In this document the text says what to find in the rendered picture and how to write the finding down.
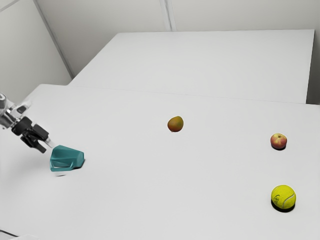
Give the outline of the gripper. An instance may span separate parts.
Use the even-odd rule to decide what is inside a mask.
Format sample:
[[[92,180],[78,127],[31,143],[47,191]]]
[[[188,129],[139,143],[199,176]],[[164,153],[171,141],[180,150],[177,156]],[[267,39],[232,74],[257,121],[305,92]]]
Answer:
[[[50,148],[54,148],[56,146],[50,139],[49,133],[38,124],[34,124],[34,126],[32,126],[32,121],[26,116],[15,124],[11,131],[16,136],[21,136],[20,139],[28,147],[36,149],[42,154],[46,152],[46,148],[43,147],[39,141],[44,142]]]

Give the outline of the teal faceted mug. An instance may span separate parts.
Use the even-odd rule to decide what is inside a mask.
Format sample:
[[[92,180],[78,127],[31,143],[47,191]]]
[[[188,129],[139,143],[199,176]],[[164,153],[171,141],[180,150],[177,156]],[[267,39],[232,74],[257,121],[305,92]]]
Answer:
[[[52,172],[66,172],[79,169],[85,162],[84,152],[58,145],[52,149],[50,156],[50,170]]]

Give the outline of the orange-green mango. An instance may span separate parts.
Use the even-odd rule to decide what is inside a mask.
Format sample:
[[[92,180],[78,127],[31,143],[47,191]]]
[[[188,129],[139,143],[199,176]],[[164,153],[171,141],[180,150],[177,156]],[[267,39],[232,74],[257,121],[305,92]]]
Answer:
[[[184,126],[184,120],[181,116],[175,116],[171,118],[168,123],[167,127],[171,132],[179,132],[183,129]]]

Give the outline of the red-yellow apple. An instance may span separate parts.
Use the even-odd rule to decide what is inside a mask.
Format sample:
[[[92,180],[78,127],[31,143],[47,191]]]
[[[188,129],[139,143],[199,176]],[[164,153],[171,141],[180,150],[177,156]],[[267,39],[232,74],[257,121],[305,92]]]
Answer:
[[[282,150],[286,147],[288,139],[281,133],[275,133],[270,137],[270,144],[276,150]]]

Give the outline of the yellow tennis ball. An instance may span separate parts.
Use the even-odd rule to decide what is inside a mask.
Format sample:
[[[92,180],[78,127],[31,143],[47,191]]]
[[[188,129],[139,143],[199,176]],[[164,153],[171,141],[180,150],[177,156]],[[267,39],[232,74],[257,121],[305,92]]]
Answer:
[[[296,193],[288,185],[278,185],[271,191],[272,203],[283,210],[290,209],[296,204]]]

